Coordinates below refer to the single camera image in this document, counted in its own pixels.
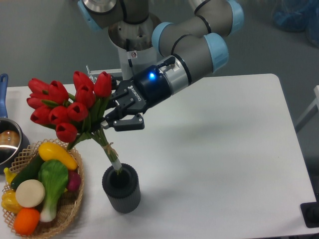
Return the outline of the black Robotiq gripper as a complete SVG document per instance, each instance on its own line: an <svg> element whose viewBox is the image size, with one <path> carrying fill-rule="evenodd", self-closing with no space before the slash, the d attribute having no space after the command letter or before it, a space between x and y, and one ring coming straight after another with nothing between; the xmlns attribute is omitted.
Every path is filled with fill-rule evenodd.
<svg viewBox="0 0 319 239"><path fill-rule="evenodd" d="M107 108L114 108L106 114L101 128L113 128L115 131L142 130L145 128L145 113L149 108L171 96L168 80L160 67L152 65L128 80L120 76L111 76L111 94ZM134 115L131 119L122 119Z"/></svg>

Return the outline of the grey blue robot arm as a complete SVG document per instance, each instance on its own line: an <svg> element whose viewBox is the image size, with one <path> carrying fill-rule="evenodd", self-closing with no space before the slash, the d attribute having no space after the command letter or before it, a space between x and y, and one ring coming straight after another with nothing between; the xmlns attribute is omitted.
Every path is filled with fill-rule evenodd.
<svg viewBox="0 0 319 239"><path fill-rule="evenodd" d="M162 22L146 0L81 0L78 7L93 30L108 29L121 71L108 109L93 129L144 128L142 115L229 59L224 37L244 23L234 0L192 0L194 16L182 23Z"/></svg>

